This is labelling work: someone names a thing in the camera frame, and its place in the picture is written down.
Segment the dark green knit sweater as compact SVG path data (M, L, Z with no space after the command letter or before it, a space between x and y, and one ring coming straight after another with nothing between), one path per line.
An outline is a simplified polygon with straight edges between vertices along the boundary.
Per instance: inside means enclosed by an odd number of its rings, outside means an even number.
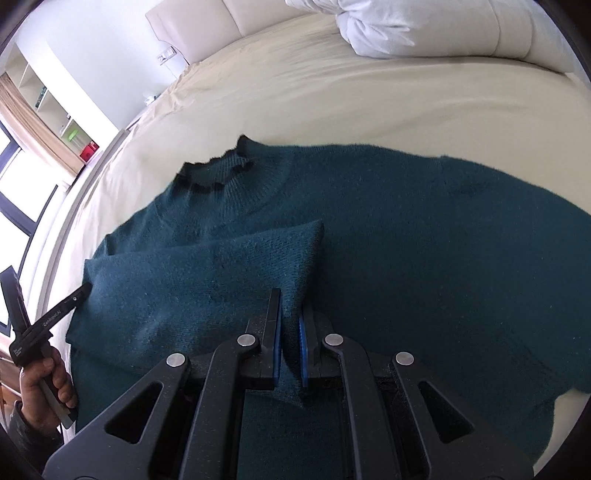
M412 353L531 458L590 388L590 217L449 157L249 138L185 164L84 266L66 339L85 426L167 355L206 354L283 297L283 374L250 394L242 479L337 479L338 414L300 381L304 306L370 352Z

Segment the beige bed sheet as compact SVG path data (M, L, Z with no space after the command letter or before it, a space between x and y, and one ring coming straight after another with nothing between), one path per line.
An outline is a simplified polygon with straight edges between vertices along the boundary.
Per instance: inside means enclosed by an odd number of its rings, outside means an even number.
M476 163L557 195L590 217L590 95L571 77L511 60L372 60L322 16L240 40L189 67L144 113L93 183L55 288L85 281L104 238L148 206L185 164L242 137L266 146L363 145ZM588 391L554 403L558 452Z

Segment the white folded duvet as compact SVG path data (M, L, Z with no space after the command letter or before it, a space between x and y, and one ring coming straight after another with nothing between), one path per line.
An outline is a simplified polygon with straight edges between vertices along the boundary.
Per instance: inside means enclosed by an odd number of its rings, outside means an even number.
M360 56L498 57L565 74L580 67L534 1L301 0L287 6L334 17L342 39Z

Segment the red box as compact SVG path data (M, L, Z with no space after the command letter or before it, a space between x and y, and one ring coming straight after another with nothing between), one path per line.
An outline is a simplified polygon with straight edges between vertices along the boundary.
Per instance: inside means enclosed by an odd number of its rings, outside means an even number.
M99 146L94 141L89 141L81 150L79 157L84 163L88 163L98 149Z

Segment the black framed window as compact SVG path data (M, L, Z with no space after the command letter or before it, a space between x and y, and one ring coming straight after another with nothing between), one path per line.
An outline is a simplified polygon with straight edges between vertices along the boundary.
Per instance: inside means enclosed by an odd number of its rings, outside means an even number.
M57 183L45 162L1 125L1 270L20 275L33 236Z

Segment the white shelf unit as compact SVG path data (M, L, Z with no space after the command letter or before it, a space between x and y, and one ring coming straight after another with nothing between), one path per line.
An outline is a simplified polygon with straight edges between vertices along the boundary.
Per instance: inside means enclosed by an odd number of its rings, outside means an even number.
M20 95L25 99L36 115L75 155L79 157L83 147L89 141L94 140L75 121L74 117L61 105L48 87L41 81L33 67L25 59L16 45L8 47L5 70ZM73 141L69 142L67 136L74 129L78 129L79 133Z

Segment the cream padded headboard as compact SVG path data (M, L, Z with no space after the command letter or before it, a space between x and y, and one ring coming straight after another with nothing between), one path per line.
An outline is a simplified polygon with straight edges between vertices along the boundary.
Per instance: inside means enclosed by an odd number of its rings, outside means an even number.
M145 17L158 40L193 64L243 37L304 14L281 0L165 0Z

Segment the beige curtain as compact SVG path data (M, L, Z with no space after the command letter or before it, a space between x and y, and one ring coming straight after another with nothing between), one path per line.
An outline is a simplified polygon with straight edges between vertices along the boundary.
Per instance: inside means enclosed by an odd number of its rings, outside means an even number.
M37 115L7 73L1 75L1 120L25 151L52 169L57 182L74 182L83 161Z

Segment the wall switch panel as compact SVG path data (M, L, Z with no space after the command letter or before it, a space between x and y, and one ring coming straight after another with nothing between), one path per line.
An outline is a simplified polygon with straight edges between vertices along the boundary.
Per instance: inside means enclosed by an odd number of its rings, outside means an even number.
M160 65L164 65L167 61L172 59L177 54L173 46L168 46L157 55L157 61Z

